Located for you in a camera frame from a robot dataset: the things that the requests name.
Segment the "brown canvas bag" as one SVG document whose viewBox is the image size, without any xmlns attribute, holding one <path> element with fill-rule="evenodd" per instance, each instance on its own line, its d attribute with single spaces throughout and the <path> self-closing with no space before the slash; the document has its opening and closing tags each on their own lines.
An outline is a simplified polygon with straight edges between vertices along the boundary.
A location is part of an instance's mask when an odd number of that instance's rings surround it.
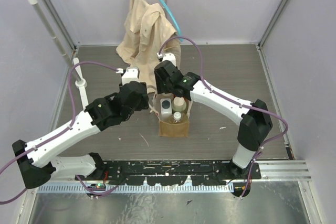
<svg viewBox="0 0 336 224">
<path fill-rule="evenodd" d="M 188 121 L 182 124 L 169 124 L 160 120 L 160 100 L 163 98 L 170 98 L 173 102 L 175 95 L 168 94 L 158 94 L 156 91 L 156 87 L 149 85 L 148 89 L 150 92 L 154 93 L 152 100 L 149 101 L 150 112 L 154 113 L 158 119 L 159 123 L 159 136 L 165 137 L 188 137 L 189 129 L 190 129 L 190 110 L 192 108 L 193 102 L 185 99 L 187 103 L 187 111 L 186 115 L 188 117 Z"/>
</svg>

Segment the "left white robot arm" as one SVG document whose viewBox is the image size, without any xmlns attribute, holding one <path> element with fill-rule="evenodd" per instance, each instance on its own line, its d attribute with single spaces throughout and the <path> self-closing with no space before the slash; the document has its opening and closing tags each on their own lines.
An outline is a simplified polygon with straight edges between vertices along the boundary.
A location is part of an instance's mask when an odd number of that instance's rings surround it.
<svg viewBox="0 0 336 224">
<path fill-rule="evenodd" d="M 79 157 L 60 157 L 59 154 L 85 138 L 127 121 L 135 111 L 148 107 L 146 84 L 131 81 L 121 86 L 119 92 L 95 99 L 53 132 L 28 143 L 16 141 L 12 148 L 25 187 L 34 189 L 52 178 L 76 175 L 101 179 L 106 166 L 98 153 Z"/>
</svg>

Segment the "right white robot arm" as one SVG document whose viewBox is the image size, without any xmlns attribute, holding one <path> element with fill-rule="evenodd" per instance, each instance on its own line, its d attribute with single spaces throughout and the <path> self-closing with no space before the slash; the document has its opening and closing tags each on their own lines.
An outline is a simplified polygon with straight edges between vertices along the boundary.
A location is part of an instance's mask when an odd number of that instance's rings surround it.
<svg viewBox="0 0 336 224">
<path fill-rule="evenodd" d="M 249 172 L 249 163 L 271 131 L 273 124 L 264 101 L 255 102 L 232 96 L 188 72 L 182 74 L 170 61 L 154 68 L 158 93 L 172 93 L 189 101 L 203 104 L 226 116 L 238 125 L 238 148 L 232 158 L 230 172 L 241 179 Z"/>
</svg>

